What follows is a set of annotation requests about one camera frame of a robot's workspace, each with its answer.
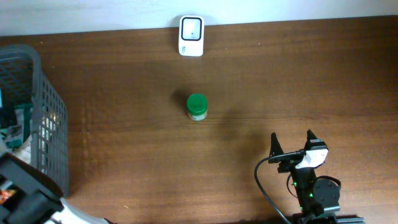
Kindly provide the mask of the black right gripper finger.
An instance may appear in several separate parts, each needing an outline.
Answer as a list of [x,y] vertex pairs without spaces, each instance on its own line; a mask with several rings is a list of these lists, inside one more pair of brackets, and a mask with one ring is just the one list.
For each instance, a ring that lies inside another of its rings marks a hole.
[[271,134],[271,148],[270,148],[270,153],[269,157],[274,157],[274,156],[279,156],[283,155],[284,152],[282,150],[282,147],[279,143],[279,140],[277,138],[276,133]]
[[307,141],[309,142],[317,142],[318,138],[316,137],[316,135],[314,135],[314,133],[312,132],[311,129],[309,129],[307,131]]

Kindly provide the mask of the green lid jar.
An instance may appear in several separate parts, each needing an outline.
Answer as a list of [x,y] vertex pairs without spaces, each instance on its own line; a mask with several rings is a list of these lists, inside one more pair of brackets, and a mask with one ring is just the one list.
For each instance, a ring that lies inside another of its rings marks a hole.
[[192,94],[187,99],[187,112],[194,121],[204,120],[208,113],[208,100],[199,93]]

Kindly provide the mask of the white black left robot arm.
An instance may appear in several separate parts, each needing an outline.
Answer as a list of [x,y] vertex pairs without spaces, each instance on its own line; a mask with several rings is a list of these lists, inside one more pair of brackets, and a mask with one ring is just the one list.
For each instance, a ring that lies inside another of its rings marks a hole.
[[1,153],[1,223],[110,224],[70,205],[47,175],[8,152]]

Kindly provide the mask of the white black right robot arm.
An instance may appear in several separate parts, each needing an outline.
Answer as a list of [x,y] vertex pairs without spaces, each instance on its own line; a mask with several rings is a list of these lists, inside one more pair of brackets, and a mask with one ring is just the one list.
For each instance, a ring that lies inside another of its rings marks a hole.
[[341,182],[333,177],[316,176],[315,169],[323,165],[329,153],[324,140],[311,130],[302,149],[285,153],[276,133],[271,134],[269,163],[277,163],[278,173],[288,173],[293,180],[301,212],[293,215],[294,223],[364,223],[364,218],[355,215],[339,217]]

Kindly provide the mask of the white barcode scanner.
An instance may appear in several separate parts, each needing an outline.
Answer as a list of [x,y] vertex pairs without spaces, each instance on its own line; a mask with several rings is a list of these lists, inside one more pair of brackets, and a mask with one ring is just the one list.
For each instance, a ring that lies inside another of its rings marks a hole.
[[201,57],[204,49],[205,21],[201,16],[182,16],[179,22],[178,52],[186,57]]

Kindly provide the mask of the grey plastic basket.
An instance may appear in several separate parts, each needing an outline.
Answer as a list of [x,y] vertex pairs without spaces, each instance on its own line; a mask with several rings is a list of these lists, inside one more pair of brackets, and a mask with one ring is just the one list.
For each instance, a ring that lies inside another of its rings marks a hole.
[[16,107],[32,107],[30,165],[69,195],[67,107],[43,72],[35,49],[24,44],[1,47],[1,93]]

